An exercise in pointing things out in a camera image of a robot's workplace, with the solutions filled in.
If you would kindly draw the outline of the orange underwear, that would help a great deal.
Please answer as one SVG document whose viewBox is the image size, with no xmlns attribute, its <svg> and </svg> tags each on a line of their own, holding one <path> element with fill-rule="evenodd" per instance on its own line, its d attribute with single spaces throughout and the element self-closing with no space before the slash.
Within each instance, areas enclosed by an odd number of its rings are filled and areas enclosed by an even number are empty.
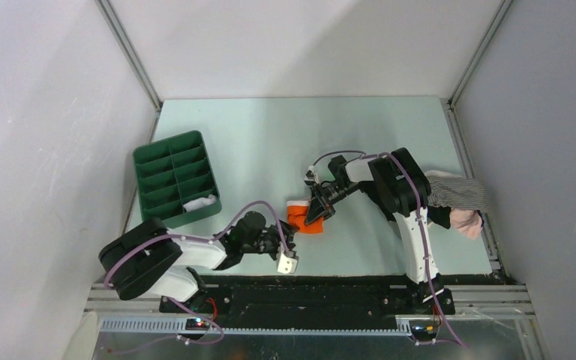
<svg viewBox="0 0 576 360">
<path fill-rule="evenodd" d="M 310 201 L 308 199 L 289 200 L 286 202 L 286 222 L 298 229 L 300 233 L 316 235 L 324 231 L 322 217 L 313 223 L 306 224 Z"/>
</svg>

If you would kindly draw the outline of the white underwear black trim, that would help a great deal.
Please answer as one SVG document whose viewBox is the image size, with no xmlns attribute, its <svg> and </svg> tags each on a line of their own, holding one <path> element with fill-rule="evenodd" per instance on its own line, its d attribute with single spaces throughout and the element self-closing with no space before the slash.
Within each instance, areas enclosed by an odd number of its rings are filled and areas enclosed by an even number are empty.
<svg viewBox="0 0 576 360">
<path fill-rule="evenodd" d="M 184 202 L 182 204 L 182 207 L 186 212 L 195 212 L 199 209 L 215 204 L 217 200 L 218 197 L 211 193 L 207 196 L 202 196 L 196 199 L 188 200 L 187 202 Z"/>
</svg>

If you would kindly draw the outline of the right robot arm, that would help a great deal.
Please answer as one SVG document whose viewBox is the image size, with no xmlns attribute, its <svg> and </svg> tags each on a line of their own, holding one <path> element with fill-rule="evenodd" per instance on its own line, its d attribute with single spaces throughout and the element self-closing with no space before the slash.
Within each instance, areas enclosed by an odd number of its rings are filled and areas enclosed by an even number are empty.
<svg viewBox="0 0 576 360">
<path fill-rule="evenodd" d="M 349 195 L 357 191 L 366 194 L 386 219 L 397 225 L 409 279 L 407 306 L 417 314 L 428 312 L 436 304 L 443 285 L 429 240 L 431 186 L 427 177 L 406 148 L 381 154 L 360 151 L 351 160 L 342 151 L 333 151 L 329 156 L 332 180 L 319 180 L 314 166 L 308 168 L 304 177 L 310 189 L 304 225 L 330 218 L 335 214 L 335 205 Z"/>
</svg>

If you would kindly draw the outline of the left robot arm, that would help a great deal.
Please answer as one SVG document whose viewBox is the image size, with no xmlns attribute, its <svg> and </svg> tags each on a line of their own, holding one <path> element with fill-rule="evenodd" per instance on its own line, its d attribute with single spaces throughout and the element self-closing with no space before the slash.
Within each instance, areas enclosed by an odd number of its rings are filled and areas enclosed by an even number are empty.
<svg viewBox="0 0 576 360">
<path fill-rule="evenodd" d="M 175 299 L 189 312 L 201 311 L 207 302 L 198 268 L 223 271 L 238 265 L 248 254 L 267 254 L 276 263 L 296 267 L 293 236 L 298 227 L 285 221 L 267 225 L 265 217 L 249 211 L 228 227 L 219 239 L 172 234 L 157 217 L 147 220 L 104 246 L 99 254 L 109 287 L 121 300 L 144 294 Z"/>
</svg>

